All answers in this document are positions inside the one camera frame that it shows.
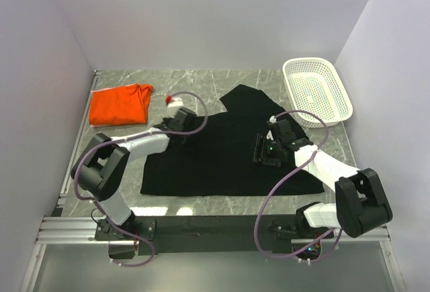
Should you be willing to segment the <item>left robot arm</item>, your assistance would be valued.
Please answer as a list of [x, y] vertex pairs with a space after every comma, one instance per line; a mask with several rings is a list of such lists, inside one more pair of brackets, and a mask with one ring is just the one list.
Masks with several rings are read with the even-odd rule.
[[120, 193], [128, 163], [163, 153], [171, 143], [184, 142], [188, 136], [202, 131], [208, 116], [194, 128], [197, 118], [192, 110], [181, 107], [173, 117], [165, 117], [160, 124], [141, 133], [116, 138], [96, 134], [71, 170], [75, 196], [94, 204], [116, 231], [136, 237], [138, 228], [134, 212]]

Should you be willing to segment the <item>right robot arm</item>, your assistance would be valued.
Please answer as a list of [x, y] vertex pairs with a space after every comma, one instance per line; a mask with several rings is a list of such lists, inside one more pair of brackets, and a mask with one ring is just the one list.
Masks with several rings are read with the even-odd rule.
[[393, 213], [377, 172], [359, 170], [333, 158], [308, 138], [299, 138], [286, 119], [271, 117], [258, 135], [254, 162], [304, 171], [335, 194], [334, 203], [311, 203], [296, 212], [300, 228], [337, 228], [356, 238], [392, 221]]

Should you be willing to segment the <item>black t-shirt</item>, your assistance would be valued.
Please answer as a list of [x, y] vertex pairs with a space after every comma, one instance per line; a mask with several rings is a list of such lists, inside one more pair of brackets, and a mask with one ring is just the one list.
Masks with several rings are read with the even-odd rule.
[[267, 120], [283, 107], [263, 91], [239, 85], [221, 97], [226, 108], [208, 118], [198, 138], [197, 154], [185, 154], [171, 143], [147, 157], [143, 195], [265, 196], [291, 170], [253, 162], [257, 134], [268, 133]]

